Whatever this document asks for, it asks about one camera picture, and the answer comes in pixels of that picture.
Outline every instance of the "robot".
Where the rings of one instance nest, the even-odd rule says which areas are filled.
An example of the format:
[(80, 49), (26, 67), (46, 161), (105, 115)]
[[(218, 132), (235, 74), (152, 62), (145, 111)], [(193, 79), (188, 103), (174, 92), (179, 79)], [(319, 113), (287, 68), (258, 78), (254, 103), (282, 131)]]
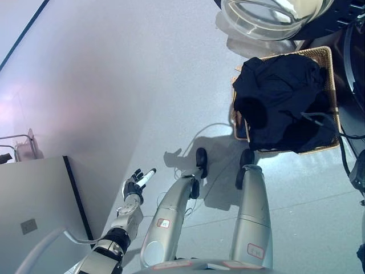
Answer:
[[(188, 199), (199, 197), (199, 187), (208, 174), (208, 158), (204, 148), (196, 151), (196, 167), (181, 175), (168, 190), (152, 219), (141, 249), (138, 274), (148, 273), (277, 273), (272, 270), (273, 242), (269, 204), (262, 170), (254, 164), (254, 153), (245, 150), (240, 160), (236, 188), (242, 192), (230, 260), (176, 259), (177, 243), (184, 221)], [(120, 274), (123, 257), (137, 235), (143, 219), (142, 191), (155, 174), (145, 176), (137, 170), (124, 182), (124, 204), (110, 230), (77, 266), (74, 274)]]

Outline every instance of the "robotic arm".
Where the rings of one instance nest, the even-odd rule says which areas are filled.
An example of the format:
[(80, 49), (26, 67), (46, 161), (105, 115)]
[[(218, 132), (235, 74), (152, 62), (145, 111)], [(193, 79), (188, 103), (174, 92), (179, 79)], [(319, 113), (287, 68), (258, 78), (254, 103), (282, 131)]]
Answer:
[(77, 266), (74, 274), (120, 274), (123, 256), (130, 243), (136, 238), (138, 226), (143, 220), (140, 206), (142, 191), (146, 182), (156, 173), (150, 170), (146, 175), (140, 169), (124, 182), (124, 204), (117, 209), (117, 218), (103, 236)]

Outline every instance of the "white marker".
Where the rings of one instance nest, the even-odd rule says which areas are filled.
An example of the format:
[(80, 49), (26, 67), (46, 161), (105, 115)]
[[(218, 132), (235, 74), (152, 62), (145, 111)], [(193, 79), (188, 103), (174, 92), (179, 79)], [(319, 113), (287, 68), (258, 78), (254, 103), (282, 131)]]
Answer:
[(137, 185), (140, 186), (140, 187), (144, 186), (150, 180), (150, 178), (152, 178), (152, 176), (155, 173), (156, 173), (156, 169), (155, 168), (151, 169), (150, 171), (147, 172), (147, 174), (145, 174), (143, 176), (143, 178), (141, 180), (139, 180), (137, 182)]

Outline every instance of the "red label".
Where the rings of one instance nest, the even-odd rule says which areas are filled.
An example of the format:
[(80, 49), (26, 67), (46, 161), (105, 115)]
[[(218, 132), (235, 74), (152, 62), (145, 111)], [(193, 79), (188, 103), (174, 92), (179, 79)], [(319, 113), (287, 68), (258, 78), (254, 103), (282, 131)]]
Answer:
[(162, 269), (168, 269), (168, 268), (180, 268), (180, 267), (189, 267), (191, 266), (191, 261), (185, 261), (185, 260), (176, 260), (176, 261), (166, 261), (161, 264), (156, 264), (153, 267), (153, 270), (162, 270)]
[(163, 227), (163, 228), (169, 228), (169, 226), (170, 226), (170, 220), (167, 220), (167, 219), (159, 219), (157, 221), (157, 226), (158, 227)]
[(265, 251), (263, 250), (262, 247), (259, 247), (258, 245), (248, 244), (247, 245), (247, 253), (250, 254), (251, 256), (254, 256), (254, 257), (262, 260), (264, 254), (265, 254)]

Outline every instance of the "wicker basket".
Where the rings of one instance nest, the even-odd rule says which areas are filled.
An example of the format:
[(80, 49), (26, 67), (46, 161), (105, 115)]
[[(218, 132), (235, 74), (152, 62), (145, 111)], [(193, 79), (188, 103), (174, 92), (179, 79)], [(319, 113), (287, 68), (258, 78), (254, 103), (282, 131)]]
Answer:
[[(338, 115), (338, 108), (337, 108), (337, 102), (336, 102), (336, 88), (335, 88), (335, 79), (334, 79), (334, 72), (333, 72), (333, 66), (332, 66), (332, 53), (331, 49), (329, 47), (316, 47), (313, 49), (308, 50), (301, 50), (294, 53), (288, 53), (288, 54), (300, 54), (307, 56), (311, 58), (312, 60), (316, 61), (317, 64), (319, 64), (320, 67), (325, 67), (327, 69), (327, 79), (325, 84), (325, 92), (327, 92), (328, 98), (330, 100), (331, 109), (330, 111), (333, 112), (333, 119), (338, 126), (338, 130), (340, 129), (340, 120)], [(275, 56), (270, 57), (264, 57), (261, 58), (262, 60), (267, 60)], [(234, 81), (236, 81), (237, 77), (232, 78), (231, 83), (233, 84)], [(234, 88), (232, 88), (232, 102), (236, 99), (236, 92)], [(244, 124), (242, 124), (242, 116), (238, 111), (232, 110), (232, 120), (233, 120), (233, 131), (234, 131), (234, 137), (237, 140), (244, 140), (250, 142), (250, 136), (249, 136), (249, 128), (250, 125), (247, 124), (246, 120), (244, 120)], [(247, 138), (239, 138), (237, 136), (237, 131), (241, 127), (245, 127)], [(312, 152), (318, 152), (323, 150), (328, 150), (331, 148), (335, 148), (339, 146), (338, 138), (334, 138), (330, 145), (325, 147), (317, 147), (314, 150), (302, 152), (300, 154), (308, 154)], [(270, 152), (285, 152), (285, 151), (278, 151), (278, 150), (259, 150), (259, 152), (262, 153), (270, 153)]]

